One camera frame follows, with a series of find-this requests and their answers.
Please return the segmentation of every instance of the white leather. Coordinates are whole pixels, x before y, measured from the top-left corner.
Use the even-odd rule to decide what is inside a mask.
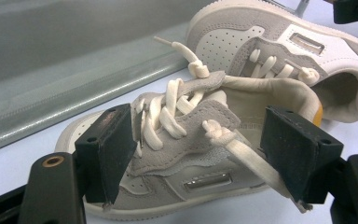
[[[196,54],[211,71],[228,71],[238,49],[249,39],[261,36],[265,29],[254,26],[249,30],[217,29],[204,35]]]
[[[300,47],[290,40],[290,37],[294,33],[301,34],[324,45],[324,50],[320,55],[317,55]],[[321,35],[291,24],[276,42],[286,46],[293,54],[310,56],[329,76],[335,74],[337,71],[345,71],[348,68],[358,70],[358,55],[341,38]]]

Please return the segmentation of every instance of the lace knot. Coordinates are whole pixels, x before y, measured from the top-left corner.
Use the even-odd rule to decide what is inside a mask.
[[[202,127],[206,131],[205,136],[210,138],[211,144],[216,147],[225,147],[236,137],[235,133],[225,127],[221,127],[219,122],[214,119],[203,121]]]
[[[315,84],[319,80],[319,77],[319,73],[313,68],[302,67],[298,74],[298,80],[309,86]]]
[[[206,65],[202,63],[201,60],[196,60],[195,62],[188,64],[188,70],[193,77],[197,78],[206,78],[209,77],[209,70]]]

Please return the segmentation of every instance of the shoelace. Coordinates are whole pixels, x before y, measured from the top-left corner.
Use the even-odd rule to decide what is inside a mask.
[[[254,49],[249,57],[249,61],[256,63],[260,56],[260,49]],[[296,68],[299,70],[298,80],[311,86],[315,84],[319,78],[319,73],[313,68],[300,67],[290,60],[285,60],[287,64],[284,66],[279,74],[275,74],[271,71],[271,68],[277,62],[276,56],[269,56],[264,64],[257,63],[251,77],[264,77],[264,78],[276,78],[276,77],[289,77],[293,70]]]
[[[170,45],[179,51],[188,61],[188,69],[190,74],[195,78],[206,78],[209,76],[209,70],[206,65],[194,54],[188,47],[178,42],[169,42],[155,36],[158,42]],[[161,150],[163,143],[158,138],[156,130],[162,126],[173,138],[180,139],[187,135],[186,130],[183,129],[175,120],[176,111],[180,111],[182,115],[188,114],[192,111],[203,97],[203,91],[195,91],[190,100],[188,95],[183,95],[178,99],[178,89],[183,84],[183,80],[178,78],[168,82],[167,91],[165,93],[165,106],[162,106],[164,95],[155,97],[151,100],[150,106],[145,115],[145,123],[141,125],[141,138],[144,138],[146,143],[153,150]],[[145,111],[145,99],[141,100],[140,104],[136,107],[137,113]],[[142,141],[138,141],[136,148],[136,155],[142,158]]]
[[[211,144],[215,147],[224,147],[236,158],[238,158],[246,167],[252,170],[266,184],[275,189],[285,198],[290,198],[301,213],[312,209],[312,206],[303,202],[295,202],[281,175],[261,158],[255,151],[236,139],[236,133],[225,127],[221,127],[219,122],[214,119],[202,122],[202,127],[206,131],[205,136],[210,138]]]
[[[172,46],[182,53],[190,62],[188,68],[195,78],[206,78],[210,75],[207,66],[203,65],[198,57],[183,44],[169,42],[158,37],[155,37],[155,39],[161,43]],[[183,83],[181,78],[171,80],[168,83],[165,93],[165,106],[162,107],[161,105],[164,95],[155,97],[150,102],[148,113],[145,115],[145,124],[141,125],[141,133],[143,133],[142,137],[145,138],[146,143],[153,150],[161,150],[163,148],[163,143],[156,134],[156,130],[159,126],[162,126],[175,139],[180,139],[187,135],[186,130],[176,122],[174,117],[177,115],[177,111],[185,115],[193,110],[202,99],[204,92],[196,91],[189,101],[187,95],[181,96],[178,100],[178,89]],[[137,113],[145,111],[144,102],[145,99],[141,100],[136,107]],[[280,174],[250,147],[238,141],[236,139],[236,133],[225,127],[221,127],[220,124],[213,119],[203,121],[202,127],[206,132],[205,136],[210,138],[210,142],[213,146],[224,147],[230,151],[244,165],[264,180],[266,184],[278,191],[283,197],[290,198],[300,212],[304,213],[311,209],[311,205],[302,202],[296,203],[294,201],[293,196],[285,186]],[[142,158],[142,147],[141,141],[138,141],[136,148],[138,158]]]

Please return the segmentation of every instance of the sneaker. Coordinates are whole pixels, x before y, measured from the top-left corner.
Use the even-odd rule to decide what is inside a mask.
[[[134,137],[137,148],[116,202],[107,209],[102,203],[85,203],[86,210],[118,220],[160,217],[210,200],[258,192],[265,183],[291,198],[259,148],[265,108],[285,106],[319,125],[322,106],[317,95],[293,79],[209,73],[184,45],[169,44],[185,54],[196,78],[172,80],[165,93],[144,93],[128,105],[133,136],[143,134]],[[102,113],[71,123],[56,151],[74,152],[76,139]],[[140,114],[145,114],[144,125],[136,124]]]
[[[324,119],[358,120],[358,38],[261,0],[211,3],[191,20],[186,45],[211,71],[290,77],[310,86]]]

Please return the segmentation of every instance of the shoe lining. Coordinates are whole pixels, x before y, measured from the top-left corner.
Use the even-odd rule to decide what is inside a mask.
[[[356,99],[358,80],[350,73],[331,76],[311,87],[323,106],[348,105]]]
[[[227,95],[228,108],[238,116],[238,131],[246,136],[254,149],[259,148],[265,117],[265,105],[287,105],[265,92],[248,92],[222,88]]]

